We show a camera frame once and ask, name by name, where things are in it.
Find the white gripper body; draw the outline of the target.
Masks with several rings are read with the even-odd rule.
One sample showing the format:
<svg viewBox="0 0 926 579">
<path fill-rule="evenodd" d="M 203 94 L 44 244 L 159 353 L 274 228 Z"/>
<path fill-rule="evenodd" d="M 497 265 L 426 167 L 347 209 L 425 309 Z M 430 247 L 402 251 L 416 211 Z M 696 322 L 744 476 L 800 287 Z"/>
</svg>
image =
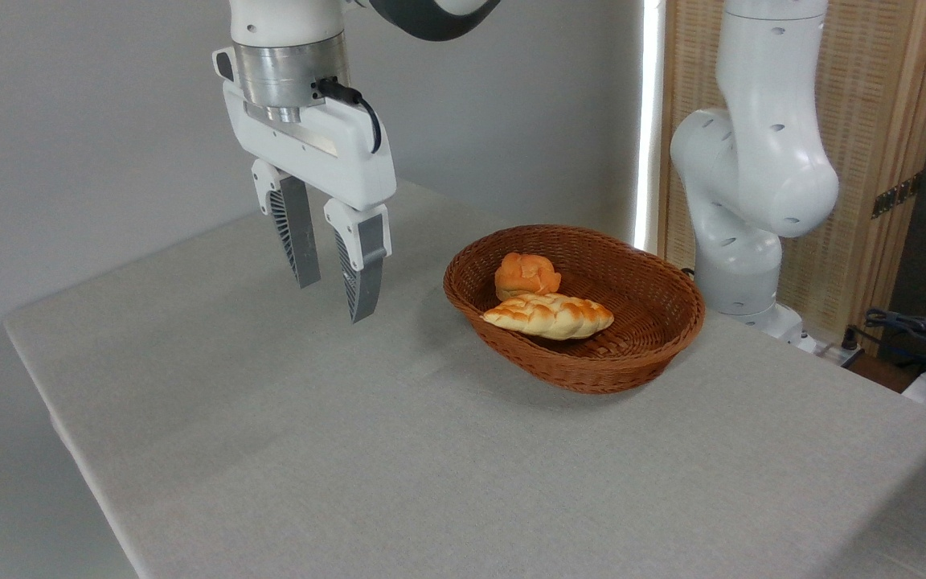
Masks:
<svg viewBox="0 0 926 579">
<path fill-rule="evenodd" d="M 247 153 L 358 211 L 390 199 L 395 168 L 383 125 L 360 105 L 326 98 L 297 122 L 272 120 L 240 87 L 234 47 L 214 51 L 214 69 L 236 140 Z"/>
</svg>

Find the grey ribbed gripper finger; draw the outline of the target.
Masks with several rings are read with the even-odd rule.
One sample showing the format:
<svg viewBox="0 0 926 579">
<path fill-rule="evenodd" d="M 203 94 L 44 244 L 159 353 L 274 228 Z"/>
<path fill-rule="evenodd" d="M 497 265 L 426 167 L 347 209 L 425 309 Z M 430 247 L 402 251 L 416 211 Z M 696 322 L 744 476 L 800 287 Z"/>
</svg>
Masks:
<svg viewBox="0 0 926 579">
<path fill-rule="evenodd" d="M 324 213 L 337 241 L 350 321 L 357 323 L 372 315 L 379 301 L 383 260 L 392 253 L 388 209 L 380 204 L 358 211 L 332 198 Z"/>
<path fill-rule="evenodd" d="M 300 287 L 321 279 L 311 205 L 304 181 L 264 160 L 252 164 L 260 211 L 271 216 L 283 252 Z"/>
</svg>

